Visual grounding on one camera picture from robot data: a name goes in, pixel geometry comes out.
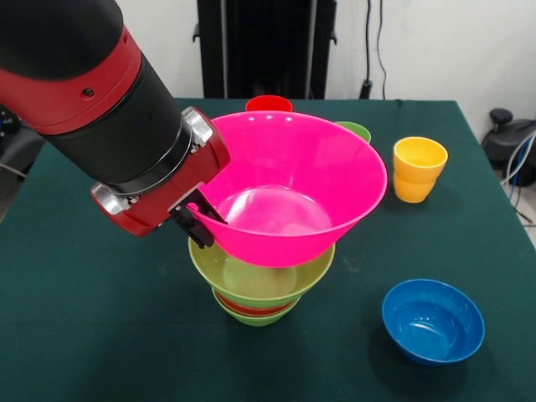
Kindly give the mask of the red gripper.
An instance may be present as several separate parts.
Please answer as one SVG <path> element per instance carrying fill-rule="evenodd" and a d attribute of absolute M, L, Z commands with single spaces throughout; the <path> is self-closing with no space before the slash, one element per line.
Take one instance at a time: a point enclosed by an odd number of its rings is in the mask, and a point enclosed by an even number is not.
<path fill-rule="evenodd" d="M 201 249 L 214 244 L 213 235 L 189 211 L 198 211 L 227 224 L 200 192 L 230 162 L 229 150 L 215 124 L 195 107 L 181 113 L 179 132 L 166 154 L 140 177 L 122 184 L 95 183 L 91 197 L 115 224 L 136 236 L 145 236 L 168 220 Z"/>

